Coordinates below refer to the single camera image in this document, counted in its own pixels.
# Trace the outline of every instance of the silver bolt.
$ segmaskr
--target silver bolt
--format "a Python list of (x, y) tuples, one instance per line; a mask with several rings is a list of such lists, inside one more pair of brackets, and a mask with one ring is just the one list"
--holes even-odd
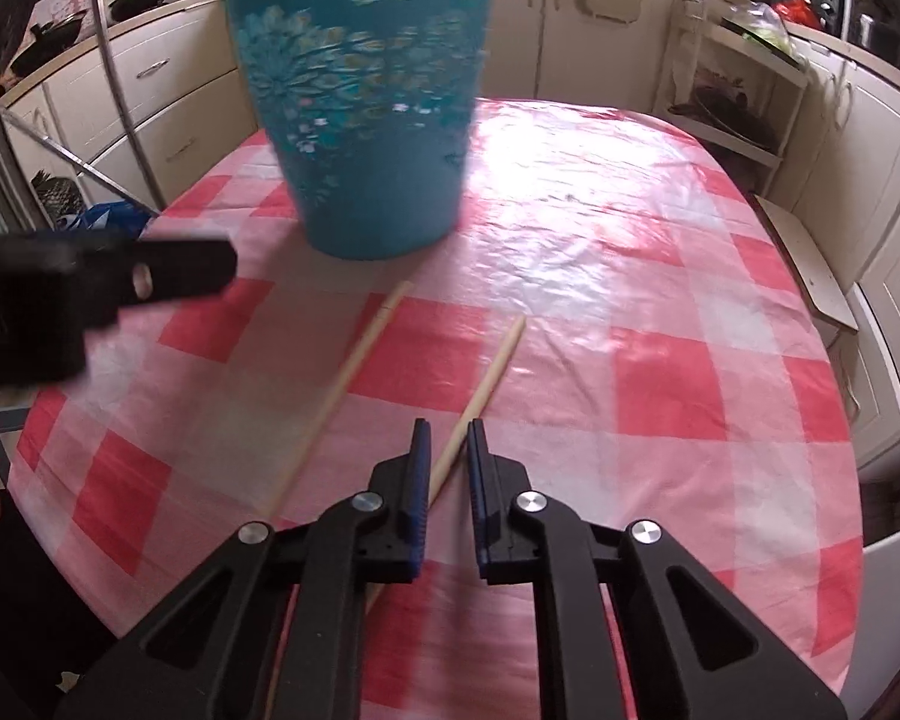
[(641, 544), (655, 544), (663, 536), (663, 528), (650, 519), (641, 519), (631, 526), (631, 534)]
[(154, 275), (145, 263), (137, 263), (130, 274), (133, 279), (133, 293), (138, 300), (146, 300), (154, 294)]
[(268, 536), (269, 528), (262, 522), (247, 522), (237, 531), (237, 538), (245, 544), (259, 544), (266, 541)]
[(384, 505), (384, 499), (377, 493), (357, 493), (350, 498), (350, 505), (358, 512), (376, 512)]
[(542, 512), (543, 509), (547, 508), (547, 496), (530, 490), (529, 493), (520, 493), (516, 496), (516, 505), (523, 509), (524, 512), (529, 512), (530, 514)]

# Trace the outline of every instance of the round table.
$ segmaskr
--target round table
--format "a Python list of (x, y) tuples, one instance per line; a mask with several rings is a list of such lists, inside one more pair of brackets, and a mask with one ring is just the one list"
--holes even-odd
[[(298, 476), (308, 522), (406, 451), (442, 448), (509, 324), (493, 452), (581, 517), (659, 521), (834, 689), (850, 662), (861, 514), (847, 420), (789, 271), (713, 158), (650, 117), (477, 109), (463, 213), (427, 250), (344, 262), (306, 244), (263, 133), (148, 235), (226, 234), (220, 298), (125, 313), (89, 376), (45, 389), (10, 490), (118, 635), (252, 519), (361, 328), (415, 286)], [(466, 476), (431, 512), (422, 577), (370, 616), (364, 717), (528, 717), (530, 586), (476, 571)]]

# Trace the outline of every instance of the triangular cutout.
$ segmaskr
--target triangular cutout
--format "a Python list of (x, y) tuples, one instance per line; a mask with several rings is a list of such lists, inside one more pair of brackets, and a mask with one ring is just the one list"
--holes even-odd
[(706, 671), (736, 664), (756, 652), (756, 640), (683, 568), (670, 568), (667, 580)]
[(184, 670), (196, 666), (226, 600), (226, 591), (232, 579), (232, 572), (221, 571), (207, 581), (151, 637), (145, 647), (146, 654)]

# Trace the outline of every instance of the trash bin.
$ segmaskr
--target trash bin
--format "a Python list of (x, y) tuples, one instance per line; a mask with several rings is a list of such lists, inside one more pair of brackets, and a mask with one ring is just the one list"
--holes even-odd
[(490, 0), (226, 0), (310, 243), (356, 260), (458, 218)]

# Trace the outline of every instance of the white shelf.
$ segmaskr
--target white shelf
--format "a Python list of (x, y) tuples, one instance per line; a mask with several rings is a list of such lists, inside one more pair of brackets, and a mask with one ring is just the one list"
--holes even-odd
[(758, 148), (752, 143), (747, 143), (735, 135), (730, 135), (730, 133), (724, 132), (722, 129), (703, 124), (696, 121), (696, 119), (688, 119), (685, 116), (677, 116), (672, 113), (667, 113), (666, 119), (674, 127), (679, 127), (684, 132), (689, 132), (698, 140), (717, 143), (717, 146), (729, 148), (731, 151), (752, 159), (754, 162), (759, 162), (765, 167), (775, 169), (780, 164), (780, 157), (770, 153), (770, 151), (763, 151), (762, 148)]
[[(692, 18), (684, 20), (685, 29), (692, 30), (695, 26), (700, 24), (701, 22)], [(809, 83), (810, 79), (804, 71), (795, 68), (793, 65), (787, 64), (779, 57), (774, 56), (769, 50), (765, 49), (765, 47), (762, 47), (754, 41), (746, 40), (746, 38), (720, 26), (718, 23), (703, 22), (701, 26), (703, 27), (703, 35), (707, 39), (749, 57), (757, 64), (763, 65), (783, 79), (790, 81), (797, 89), (803, 89)]]

